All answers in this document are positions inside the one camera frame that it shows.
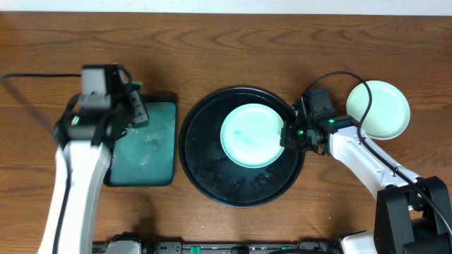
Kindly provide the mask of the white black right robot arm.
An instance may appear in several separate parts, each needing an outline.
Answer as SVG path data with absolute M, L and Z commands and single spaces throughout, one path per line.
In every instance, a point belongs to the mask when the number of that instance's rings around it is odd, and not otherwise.
M 286 121 L 280 144 L 342 162 L 376 199 L 374 230 L 346 236 L 344 253 L 450 253 L 451 204 L 446 184 L 397 163 L 351 117 Z

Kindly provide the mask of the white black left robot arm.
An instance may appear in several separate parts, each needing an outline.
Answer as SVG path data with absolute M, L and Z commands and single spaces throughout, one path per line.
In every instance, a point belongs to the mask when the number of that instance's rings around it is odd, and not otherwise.
M 58 143 L 52 201 L 39 253 L 91 253 L 100 190 L 116 141 L 148 119 L 142 83 L 74 95 L 54 127 Z M 108 108 L 99 105 L 117 96 Z

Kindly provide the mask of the mint green plate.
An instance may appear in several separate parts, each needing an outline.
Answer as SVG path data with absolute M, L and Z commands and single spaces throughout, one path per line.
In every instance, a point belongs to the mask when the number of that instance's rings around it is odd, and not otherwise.
M 399 136 L 410 122 L 410 106 L 395 86 L 381 80 L 368 80 L 372 103 L 362 125 L 372 139 L 389 140 Z M 364 84 L 355 87 L 346 102 L 346 112 L 359 121 L 369 102 Z
M 283 119 L 274 109 L 263 104 L 244 104 L 226 116 L 220 129 L 220 143 L 235 164 L 261 168 L 283 153 L 282 128 Z

